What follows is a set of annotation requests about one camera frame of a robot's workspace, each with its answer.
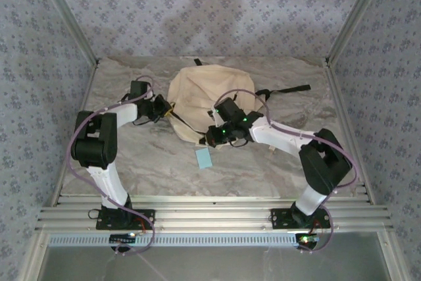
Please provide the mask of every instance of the patterned wallpaper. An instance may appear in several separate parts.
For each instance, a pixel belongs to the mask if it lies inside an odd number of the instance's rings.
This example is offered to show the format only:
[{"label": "patterned wallpaper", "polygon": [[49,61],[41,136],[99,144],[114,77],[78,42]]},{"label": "patterned wallpaper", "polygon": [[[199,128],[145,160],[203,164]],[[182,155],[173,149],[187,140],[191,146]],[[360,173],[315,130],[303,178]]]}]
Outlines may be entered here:
[{"label": "patterned wallpaper", "polygon": [[18,274],[91,67],[50,0],[0,0],[0,280]]},{"label": "patterned wallpaper", "polygon": [[98,57],[323,57],[355,0],[67,2]]},{"label": "patterned wallpaper", "polygon": [[421,280],[421,0],[373,0],[338,58],[341,82],[378,203]]}]

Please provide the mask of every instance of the gray marble tabletop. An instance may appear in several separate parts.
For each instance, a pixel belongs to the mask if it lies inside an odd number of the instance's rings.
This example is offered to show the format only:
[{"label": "gray marble tabletop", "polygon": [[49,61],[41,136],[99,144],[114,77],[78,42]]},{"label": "gray marble tabletop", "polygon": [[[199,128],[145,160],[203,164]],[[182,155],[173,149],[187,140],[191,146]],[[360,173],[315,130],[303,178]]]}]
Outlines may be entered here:
[{"label": "gray marble tabletop", "polygon": [[[271,118],[303,130],[330,129],[344,144],[322,67],[291,57],[203,57],[201,60],[204,64],[248,72],[256,90],[310,84],[310,91],[273,94],[268,100]],[[86,109],[93,111],[114,104],[128,91],[130,81],[141,74],[152,76],[157,82],[155,93],[166,96],[177,72],[194,65],[189,57],[103,59],[93,78]],[[194,144],[179,139],[167,119],[144,126],[127,124],[118,130],[116,166],[130,195],[296,198],[306,186],[299,159],[279,150],[271,151],[267,145],[249,143],[241,148],[210,148],[213,166],[206,169],[198,167],[197,149]],[[82,168],[78,171],[89,176]],[[352,177],[351,171],[344,182]],[[61,193],[96,194],[70,173],[66,173]],[[340,193],[349,194],[349,190]]]}]

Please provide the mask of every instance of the aluminum frame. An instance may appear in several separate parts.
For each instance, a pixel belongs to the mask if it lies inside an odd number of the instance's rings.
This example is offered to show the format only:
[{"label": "aluminum frame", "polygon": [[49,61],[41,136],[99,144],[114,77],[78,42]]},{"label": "aluminum frame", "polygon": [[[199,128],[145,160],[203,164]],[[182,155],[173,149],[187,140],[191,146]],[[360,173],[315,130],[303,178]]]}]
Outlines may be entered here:
[{"label": "aluminum frame", "polygon": [[[384,259],[392,280],[410,280],[408,269],[397,243],[387,207],[376,205],[374,194],[368,182],[367,173],[354,137],[353,129],[344,107],[339,85],[331,68],[323,61],[329,88],[335,103],[341,129],[348,150],[354,156],[361,170],[363,182],[356,185],[349,197],[333,196],[326,203],[334,221],[335,232],[377,232]],[[82,108],[86,104],[95,70],[89,80]],[[101,197],[92,195],[60,195],[64,179],[63,165],[50,207],[41,210],[36,225],[36,233],[31,239],[30,250],[22,266],[19,280],[37,280],[45,250],[50,239],[63,234],[83,234],[87,236],[104,235],[99,232],[95,221],[87,218],[90,209],[98,208]],[[306,230],[273,231],[268,219],[270,209],[289,207],[292,199],[272,197],[171,197],[141,196],[132,197],[135,208],[154,208],[157,210],[155,226],[159,236],[174,234],[277,234],[306,232]]]}]

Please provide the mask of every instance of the black joint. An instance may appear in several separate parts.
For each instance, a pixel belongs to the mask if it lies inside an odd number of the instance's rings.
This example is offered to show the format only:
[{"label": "black joint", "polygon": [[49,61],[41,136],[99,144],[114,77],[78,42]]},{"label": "black joint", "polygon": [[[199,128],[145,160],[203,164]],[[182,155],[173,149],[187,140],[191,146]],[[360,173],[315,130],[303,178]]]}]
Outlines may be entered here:
[{"label": "black joint", "polygon": [[159,120],[163,118],[164,115],[172,109],[171,104],[164,99],[162,95],[157,95],[153,101],[153,116],[152,120]]},{"label": "black joint", "polygon": [[135,99],[140,97],[141,95],[145,95],[150,87],[149,82],[141,82],[137,80],[132,80],[130,83],[130,93],[129,93],[129,100]]},{"label": "black joint", "polygon": [[[80,111],[75,130],[91,114]],[[76,136],[70,153],[82,167],[107,169],[117,155],[117,114],[105,113],[93,117]]]},{"label": "black joint", "polygon": [[249,130],[254,121],[262,117],[263,114],[251,111],[246,115],[231,98],[226,98],[220,102],[215,107],[215,111],[225,123],[219,127],[209,126],[206,140],[210,146],[215,147],[237,139],[253,141]]},{"label": "black joint", "polygon": [[[334,134],[325,128],[315,135],[342,148]],[[306,181],[322,195],[330,195],[352,169],[352,164],[344,155],[316,140],[302,146],[299,156]]]}]

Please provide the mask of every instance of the small blue square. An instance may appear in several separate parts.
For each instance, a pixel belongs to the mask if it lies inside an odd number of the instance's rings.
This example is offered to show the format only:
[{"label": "small blue square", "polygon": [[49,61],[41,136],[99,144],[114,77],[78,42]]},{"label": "small blue square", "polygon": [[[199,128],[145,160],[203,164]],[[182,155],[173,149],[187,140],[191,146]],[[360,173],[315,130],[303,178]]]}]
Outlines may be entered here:
[{"label": "small blue square", "polygon": [[196,151],[197,162],[199,163],[199,168],[204,169],[212,166],[211,154],[209,153],[208,147],[198,149]]}]

